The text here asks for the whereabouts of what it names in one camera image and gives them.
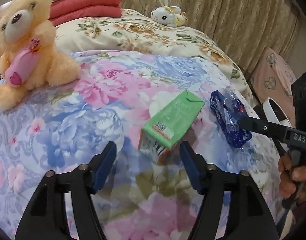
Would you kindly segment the person's right hand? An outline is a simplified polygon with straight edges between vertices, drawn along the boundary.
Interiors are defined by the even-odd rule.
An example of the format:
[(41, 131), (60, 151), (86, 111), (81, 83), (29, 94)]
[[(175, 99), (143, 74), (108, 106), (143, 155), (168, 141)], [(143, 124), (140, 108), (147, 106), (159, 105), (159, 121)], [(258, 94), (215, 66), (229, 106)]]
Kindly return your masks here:
[(297, 193), (297, 204), (306, 202), (306, 165), (292, 168), (292, 160), (289, 152), (280, 157), (278, 162), (278, 171), (280, 172), (279, 192), (284, 199), (289, 198), (296, 191), (297, 183), (304, 183), (301, 193)]

